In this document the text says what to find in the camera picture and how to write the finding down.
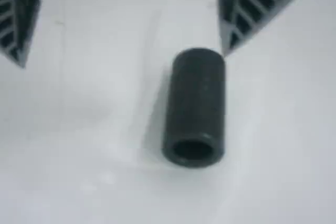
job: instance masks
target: white table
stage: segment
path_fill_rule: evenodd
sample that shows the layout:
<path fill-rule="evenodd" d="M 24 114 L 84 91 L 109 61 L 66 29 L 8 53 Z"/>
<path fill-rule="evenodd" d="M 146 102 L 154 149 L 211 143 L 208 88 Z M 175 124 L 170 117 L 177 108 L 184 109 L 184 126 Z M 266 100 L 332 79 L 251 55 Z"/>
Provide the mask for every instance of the white table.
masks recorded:
<path fill-rule="evenodd" d="M 336 0 L 295 0 L 227 59 L 227 153 L 160 155 L 166 76 L 220 50 L 216 0 L 43 0 L 22 71 L 0 57 L 0 223 L 336 221 Z"/>

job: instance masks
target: black tube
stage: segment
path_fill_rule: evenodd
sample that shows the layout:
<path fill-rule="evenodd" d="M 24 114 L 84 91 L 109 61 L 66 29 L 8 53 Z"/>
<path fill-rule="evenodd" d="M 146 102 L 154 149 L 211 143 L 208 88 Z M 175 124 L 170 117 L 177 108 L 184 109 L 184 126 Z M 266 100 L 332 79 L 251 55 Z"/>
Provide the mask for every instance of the black tube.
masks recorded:
<path fill-rule="evenodd" d="M 209 49 L 180 53 L 173 64 L 163 154 L 190 168 L 217 163 L 224 154 L 225 62 Z"/>

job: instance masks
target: cylinder opening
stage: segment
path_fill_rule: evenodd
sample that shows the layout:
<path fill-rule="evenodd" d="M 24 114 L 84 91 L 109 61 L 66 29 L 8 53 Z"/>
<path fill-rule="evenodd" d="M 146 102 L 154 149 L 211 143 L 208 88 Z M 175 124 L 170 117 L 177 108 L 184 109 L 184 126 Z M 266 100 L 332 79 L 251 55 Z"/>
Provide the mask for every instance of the cylinder opening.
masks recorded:
<path fill-rule="evenodd" d="M 184 140 L 173 146 L 173 152 L 179 158 L 190 161 L 200 161 L 212 156 L 214 150 L 208 144 L 197 139 Z"/>

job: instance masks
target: hollow cylinder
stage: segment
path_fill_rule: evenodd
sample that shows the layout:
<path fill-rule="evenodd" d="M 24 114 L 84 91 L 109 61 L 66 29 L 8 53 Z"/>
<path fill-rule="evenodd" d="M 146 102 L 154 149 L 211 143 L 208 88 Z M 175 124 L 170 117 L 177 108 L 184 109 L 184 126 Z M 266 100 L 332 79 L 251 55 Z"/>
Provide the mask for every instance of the hollow cylinder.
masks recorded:
<path fill-rule="evenodd" d="M 224 155 L 225 62 L 209 49 L 180 53 L 173 63 L 162 151 L 171 162 L 201 168 Z"/>

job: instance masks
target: black cylinder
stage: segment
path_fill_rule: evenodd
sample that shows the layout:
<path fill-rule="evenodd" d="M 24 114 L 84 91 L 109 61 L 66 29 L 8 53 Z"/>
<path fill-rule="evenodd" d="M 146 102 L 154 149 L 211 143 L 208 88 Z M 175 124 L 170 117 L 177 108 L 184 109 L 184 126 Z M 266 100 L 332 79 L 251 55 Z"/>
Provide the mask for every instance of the black cylinder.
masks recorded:
<path fill-rule="evenodd" d="M 173 64 L 163 154 L 190 168 L 206 167 L 224 154 L 225 62 L 204 48 L 180 53 Z"/>

